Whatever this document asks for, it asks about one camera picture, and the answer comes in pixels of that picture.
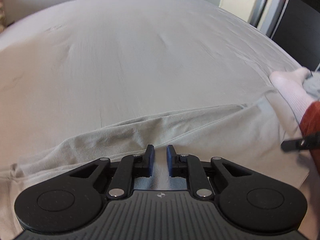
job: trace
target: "ribbed grip surface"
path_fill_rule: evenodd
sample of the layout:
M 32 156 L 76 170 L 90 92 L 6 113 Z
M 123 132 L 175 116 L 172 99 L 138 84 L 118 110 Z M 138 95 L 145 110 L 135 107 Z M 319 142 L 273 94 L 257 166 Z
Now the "ribbed grip surface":
M 63 235 L 24 231 L 17 240 L 303 240 L 297 231 L 280 236 L 252 235 L 233 227 L 215 205 L 192 198 L 188 191 L 135 190 L 111 201 L 90 225 Z

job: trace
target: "logo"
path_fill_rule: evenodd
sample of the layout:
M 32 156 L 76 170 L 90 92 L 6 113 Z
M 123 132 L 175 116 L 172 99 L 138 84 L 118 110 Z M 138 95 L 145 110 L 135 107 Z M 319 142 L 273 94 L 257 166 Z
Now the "logo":
M 159 198 L 163 198 L 163 197 L 165 197 L 165 194 L 164 194 L 164 193 L 162 193 L 162 192 L 161 192 L 161 193 L 158 193 L 158 194 L 157 194 L 157 197 L 159 197 Z

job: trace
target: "red sleeve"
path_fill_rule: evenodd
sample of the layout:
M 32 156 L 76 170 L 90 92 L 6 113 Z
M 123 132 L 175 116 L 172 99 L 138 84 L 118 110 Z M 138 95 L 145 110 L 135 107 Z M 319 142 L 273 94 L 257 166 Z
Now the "red sleeve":
M 300 130 L 303 136 L 320 131 L 320 102 L 313 102 L 304 113 Z M 313 161 L 316 164 L 318 173 L 320 174 L 320 150 L 310 151 Z

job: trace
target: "white sock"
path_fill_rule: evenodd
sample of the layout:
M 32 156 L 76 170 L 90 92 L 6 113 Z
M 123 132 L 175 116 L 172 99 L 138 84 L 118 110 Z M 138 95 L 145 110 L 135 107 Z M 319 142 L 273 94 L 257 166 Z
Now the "white sock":
M 299 124 L 308 107 L 315 101 L 302 87 L 303 81 L 310 74 L 310 70 L 303 67 L 293 72 L 274 71 L 269 77 L 290 105 Z

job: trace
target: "bed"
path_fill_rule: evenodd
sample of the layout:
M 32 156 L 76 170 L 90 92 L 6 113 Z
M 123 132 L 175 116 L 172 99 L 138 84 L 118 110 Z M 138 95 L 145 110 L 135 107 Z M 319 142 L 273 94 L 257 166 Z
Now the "bed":
M 316 239 L 319 177 L 268 76 L 300 65 L 270 39 L 203 0 L 75 0 L 0 34 L 0 239 L 20 231 L 13 204 L 26 187 L 99 157 L 156 148 L 155 174 L 136 188 L 185 188 L 169 179 L 165 146 L 222 156 L 303 191 L 300 231 Z

